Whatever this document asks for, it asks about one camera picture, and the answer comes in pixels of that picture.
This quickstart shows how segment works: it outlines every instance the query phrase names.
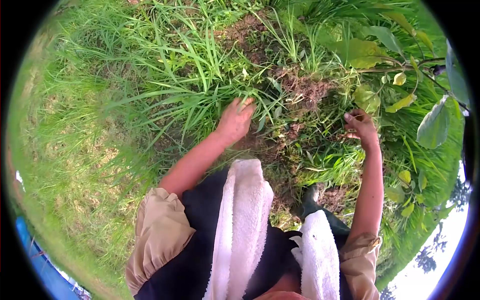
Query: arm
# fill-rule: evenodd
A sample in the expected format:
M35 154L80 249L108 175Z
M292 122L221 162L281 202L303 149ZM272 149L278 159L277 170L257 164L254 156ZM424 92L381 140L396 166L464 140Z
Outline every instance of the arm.
M179 199L184 191L193 188L213 162L231 144L248 132L256 105L253 98L247 98L243 105L235 98L223 112L217 129L200 144L190 150L174 165L158 184Z
M378 235L382 220L384 183L382 152L371 117L362 109L354 109L351 114L345 114L345 120L347 121L345 128L355 130L355 133L348 133L348 136L359 138L365 150L363 180L355 205L352 227L347 238L348 243L365 232Z

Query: person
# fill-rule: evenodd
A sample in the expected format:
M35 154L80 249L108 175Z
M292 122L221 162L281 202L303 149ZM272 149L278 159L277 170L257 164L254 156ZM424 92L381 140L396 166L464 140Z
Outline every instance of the person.
M126 282L135 299L200 299L212 268L215 232L228 169L198 181L215 160L244 137L256 109L253 98L235 98L217 128L181 158L140 203L135 247L127 262ZM344 115L347 136L360 139L365 151L363 181L351 228L320 207L318 186L311 186L294 210L302 221L324 210L340 261L341 299L379 299L374 285L381 245L383 208L382 153L371 117L361 109ZM263 254L248 281L244 299L304 299L301 270L292 255L291 237L268 224Z

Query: forearm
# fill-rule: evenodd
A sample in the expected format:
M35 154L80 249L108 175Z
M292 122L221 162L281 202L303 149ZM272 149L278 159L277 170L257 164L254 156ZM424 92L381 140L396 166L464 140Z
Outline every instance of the forearm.
M197 184L227 146L216 132L212 132L170 168L158 187L181 198L184 191Z
M363 165L363 179L348 240L364 232L378 235L382 220L384 184L380 147L367 152Z

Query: towel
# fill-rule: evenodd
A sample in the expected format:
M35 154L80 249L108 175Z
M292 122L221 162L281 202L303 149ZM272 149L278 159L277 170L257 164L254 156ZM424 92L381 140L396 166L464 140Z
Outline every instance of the towel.
M264 250L272 200L273 191L263 178L260 161L236 160L223 187L212 270L204 299L242 299ZM325 214L316 212L308 216L302 230L305 238L296 240L299 248L292 250L295 258L302 261L302 295L309 299L338 300L338 253Z

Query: rolled-up sleeve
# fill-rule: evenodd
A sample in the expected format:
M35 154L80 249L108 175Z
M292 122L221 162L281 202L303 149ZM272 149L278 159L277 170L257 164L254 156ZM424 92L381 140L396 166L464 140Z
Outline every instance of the rolled-up sleeve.
M140 203L135 248L125 270L132 295L190 241L195 229L190 227L184 209L176 194L162 188L151 189Z
M345 275L354 300L378 300L375 268L382 238L363 233L339 252L340 270Z

